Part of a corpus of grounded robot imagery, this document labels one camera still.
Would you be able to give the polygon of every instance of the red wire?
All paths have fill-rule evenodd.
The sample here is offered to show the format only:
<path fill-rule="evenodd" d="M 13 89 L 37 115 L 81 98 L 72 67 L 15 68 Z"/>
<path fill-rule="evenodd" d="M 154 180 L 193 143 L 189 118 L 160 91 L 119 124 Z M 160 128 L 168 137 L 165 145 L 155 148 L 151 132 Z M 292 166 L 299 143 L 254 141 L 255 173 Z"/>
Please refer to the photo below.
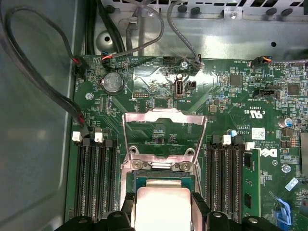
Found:
<path fill-rule="evenodd" d="M 109 58 L 112 58 L 112 55 L 107 55 L 107 56 L 103 57 L 102 60 L 109 59 Z"/>
<path fill-rule="evenodd" d="M 79 63 L 79 61 L 78 61 L 78 59 L 76 59 L 76 58 L 73 58 L 73 61 L 75 62 L 75 63 Z"/>

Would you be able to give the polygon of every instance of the motherboard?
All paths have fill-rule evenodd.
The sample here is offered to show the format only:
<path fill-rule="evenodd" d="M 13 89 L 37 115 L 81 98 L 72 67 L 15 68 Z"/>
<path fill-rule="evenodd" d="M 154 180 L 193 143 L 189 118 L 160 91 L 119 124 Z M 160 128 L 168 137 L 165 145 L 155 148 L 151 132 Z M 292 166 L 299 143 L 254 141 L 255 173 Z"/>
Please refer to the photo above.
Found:
<path fill-rule="evenodd" d="M 83 59 L 74 101 L 91 137 L 73 123 L 66 220 L 99 220 L 148 179 L 173 179 L 237 222 L 260 216 L 308 231 L 305 65 Z"/>

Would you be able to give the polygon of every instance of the white label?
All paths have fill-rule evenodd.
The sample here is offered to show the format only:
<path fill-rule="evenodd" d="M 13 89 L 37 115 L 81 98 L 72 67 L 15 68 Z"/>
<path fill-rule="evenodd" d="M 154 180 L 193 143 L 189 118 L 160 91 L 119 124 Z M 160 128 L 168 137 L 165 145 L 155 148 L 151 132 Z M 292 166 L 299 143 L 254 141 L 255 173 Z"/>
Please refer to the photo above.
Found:
<path fill-rule="evenodd" d="M 253 140 L 265 140 L 265 128 L 251 128 L 251 138 Z"/>
<path fill-rule="evenodd" d="M 298 183 L 298 180 L 296 178 L 293 178 L 292 180 L 290 180 L 290 182 L 285 186 L 285 188 L 288 191 L 291 191 Z"/>
<path fill-rule="evenodd" d="M 267 149 L 267 148 L 264 148 L 264 149 L 255 148 L 255 149 L 260 150 L 260 156 L 264 156 L 264 157 L 267 157 L 267 156 L 277 157 L 277 149 L 275 149 L 275 148 L 270 149 L 270 150 Z"/>
<path fill-rule="evenodd" d="M 260 110 L 244 110 L 245 114 L 250 114 L 251 118 L 253 119 L 263 119 L 263 115 L 265 114 L 265 111 Z"/>

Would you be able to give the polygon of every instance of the gray cable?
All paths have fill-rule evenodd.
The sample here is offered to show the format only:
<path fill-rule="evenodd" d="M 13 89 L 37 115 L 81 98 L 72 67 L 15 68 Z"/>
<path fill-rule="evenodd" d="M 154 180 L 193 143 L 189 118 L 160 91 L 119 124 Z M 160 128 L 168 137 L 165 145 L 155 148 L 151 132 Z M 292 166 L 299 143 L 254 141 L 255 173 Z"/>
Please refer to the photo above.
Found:
<path fill-rule="evenodd" d="M 196 61 L 199 63 L 199 57 L 197 55 L 197 52 L 195 51 L 194 47 L 192 46 L 192 44 L 182 35 L 182 33 L 179 32 L 179 30 L 177 29 L 177 27 L 174 25 L 173 20 L 171 18 L 171 14 L 172 14 L 172 10 L 174 8 L 174 6 L 178 3 L 181 3 L 181 1 L 173 1 L 171 2 L 168 11 L 167 11 L 167 20 L 168 23 L 171 27 L 171 29 L 174 31 L 174 33 L 176 33 L 176 35 L 185 43 L 185 45 L 188 47 L 188 49 L 193 53 L 194 58 L 196 59 Z"/>
<path fill-rule="evenodd" d="M 300 64 L 300 63 L 308 63 L 308 59 L 297 59 L 297 60 L 283 60 L 283 61 L 279 61 L 279 60 L 272 60 L 271 61 L 272 64 Z"/>
<path fill-rule="evenodd" d="M 159 41 L 161 39 L 161 37 L 163 36 L 164 30 L 165 30 L 164 20 L 163 20 L 162 16 L 156 10 L 152 9 L 151 7 L 145 6 L 145 5 L 143 5 L 142 3 L 140 3 L 140 2 L 138 2 L 136 0 L 125 0 L 125 1 L 127 1 L 129 3 L 132 3 L 132 4 L 135 4 L 135 5 L 137 5 L 137 6 L 141 7 L 141 8 L 145 8 L 145 9 L 147 9 L 149 11 L 152 11 L 154 14 L 156 14 L 156 16 L 158 17 L 158 19 L 159 19 L 159 21 L 161 23 L 161 30 L 160 30 L 160 33 L 159 33 L 157 38 L 155 38 L 155 39 L 153 39 L 153 40 L 151 40 L 149 42 L 146 42 L 143 45 L 141 45 L 139 47 L 136 47 L 134 49 L 131 49 L 129 51 L 121 52 L 121 53 L 118 53 L 118 54 L 113 54 L 112 55 L 113 58 L 120 57 L 120 56 L 123 56 L 123 55 L 127 55 L 127 54 L 130 54 L 130 53 L 134 53 L 134 52 L 140 51 L 140 50 L 146 48 L 147 46 L 150 46 L 150 45 L 156 43 L 157 41 Z"/>
<path fill-rule="evenodd" d="M 143 0 L 142 3 L 144 5 L 148 5 L 152 2 L 152 0 Z M 137 7 L 132 15 L 132 17 L 140 17 L 141 16 L 141 11 L 142 11 L 142 8 L 141 7 Z M 127 28 L 126 28 L 126 50 L 132 50 L 133 49 L 133 44 L 132 44 L 132 41 L 131 41 L 131 34 L 132 34 L 132 31 L 133 30 L 137 30 L 138 27 L 136 26 L 135 23 L 129 23 Z"/>

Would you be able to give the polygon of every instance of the barcode sticker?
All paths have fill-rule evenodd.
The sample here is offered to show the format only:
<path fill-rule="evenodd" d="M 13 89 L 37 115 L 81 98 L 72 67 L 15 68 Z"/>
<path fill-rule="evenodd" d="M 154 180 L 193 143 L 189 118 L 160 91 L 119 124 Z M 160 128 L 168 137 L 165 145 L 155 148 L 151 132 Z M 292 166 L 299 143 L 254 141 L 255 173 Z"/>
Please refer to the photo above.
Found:
<path fill-rule="evenodd" d="M 297 183 L 298 183 L 298 180 L 295 177 L 293 177 L 293 179 L 290 180 L 290 182 L 285 186 L 285 188 L 288 191 L 291 191 L 292 188 L 294 188 L 297 185 Z"/>
<path fill-rule="evenodd" d="M 251 138 L 253 140 L 265 140 L 265 128 L 251 128 Z"/>

